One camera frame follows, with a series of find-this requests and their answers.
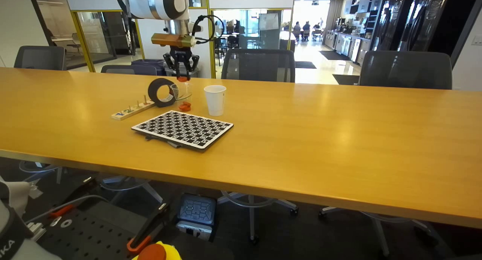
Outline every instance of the black refrigerator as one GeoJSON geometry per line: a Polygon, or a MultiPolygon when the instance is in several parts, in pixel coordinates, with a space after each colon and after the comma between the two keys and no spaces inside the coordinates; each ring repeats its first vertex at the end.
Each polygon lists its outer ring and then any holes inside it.
{"type": "Polygon", "coordinates": [[[475,0],[387,0],[373,50],[430,51],[451,55],[475,0]]]}

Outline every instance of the yellow table surface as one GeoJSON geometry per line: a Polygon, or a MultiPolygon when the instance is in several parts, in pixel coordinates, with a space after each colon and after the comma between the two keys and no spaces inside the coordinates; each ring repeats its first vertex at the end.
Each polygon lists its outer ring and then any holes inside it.
{"type": "Polygon", "coordinates": [[[480,92],[193,78],[234,123],[200,153],[111,119],[155,78],[0,68],[0,156],[482,228],[480,92]]]}

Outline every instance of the black tape roll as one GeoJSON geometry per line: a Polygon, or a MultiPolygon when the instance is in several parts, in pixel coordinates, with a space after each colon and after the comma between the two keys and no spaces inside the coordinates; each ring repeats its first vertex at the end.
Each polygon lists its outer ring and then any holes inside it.
{"type": "Polygon", "coordinates": [[[149,84],[148,95],[152,102],[156,104],[156,106],[162,108],[171,106],[172,104],[174,104],[174,102],[176,102],[176,97],[178,95],[177,90],[174,91],[171,85],[175,85],[174,82],[166,78],[156,78],[151,82],[151,84],[149,84]],[[157,97],[157,91],[159,90],[159,88],[165,85],[169,87],[169,95],[164,99],[159,99],[159,97],[157,97]]]}

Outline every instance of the wooden peg board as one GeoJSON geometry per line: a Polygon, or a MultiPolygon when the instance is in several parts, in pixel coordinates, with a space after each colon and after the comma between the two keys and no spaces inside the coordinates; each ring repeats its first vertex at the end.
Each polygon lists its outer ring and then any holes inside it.
{"type": "Polygon", "coordinates": [[[151,100],[147,100],[145,103],[139,103],[138,105],[131,106],[130,111],[129,111],[129,108],[123,109],[122,111],[112,114],[110,117],[112,117],[112,119],[116,119],[119,121],[124,120],[135,114],[138,114],[141,111],[145,111],[148,108],[152,108],[154,105],[155,105],[154,102],[152,102],[151,100]]]}

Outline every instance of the paper cup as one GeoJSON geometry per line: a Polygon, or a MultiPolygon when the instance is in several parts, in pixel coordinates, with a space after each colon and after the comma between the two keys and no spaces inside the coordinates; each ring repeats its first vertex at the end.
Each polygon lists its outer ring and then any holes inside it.
{"type": "Polygon", "coordinates": [[[211,116],[221,116],[224,112],[224,95],[226,87],[221,85],[210,85],[204,88],[208,110],[211,116]]]}

